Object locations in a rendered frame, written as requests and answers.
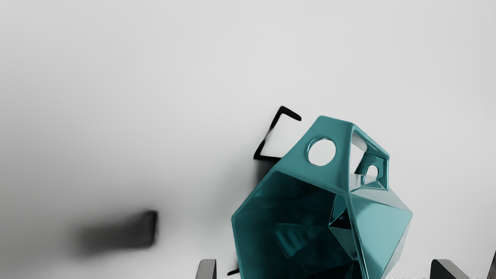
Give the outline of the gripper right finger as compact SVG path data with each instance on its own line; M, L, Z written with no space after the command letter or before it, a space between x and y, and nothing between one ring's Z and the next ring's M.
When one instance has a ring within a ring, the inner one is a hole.
M470 279L453 261L446 258L433 259L429 279Z

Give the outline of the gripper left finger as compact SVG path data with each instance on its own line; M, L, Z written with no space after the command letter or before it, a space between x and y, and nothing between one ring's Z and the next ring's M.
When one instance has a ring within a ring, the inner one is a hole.
M217 260L205 258L200 261L195 279L217 279Z

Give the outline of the teal faceted mug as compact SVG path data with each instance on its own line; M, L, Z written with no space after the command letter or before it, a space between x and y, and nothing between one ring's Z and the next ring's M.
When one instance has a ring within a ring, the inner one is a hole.
M413 216L388 164L359 127L318 117L232 216L241 279L385 279Z

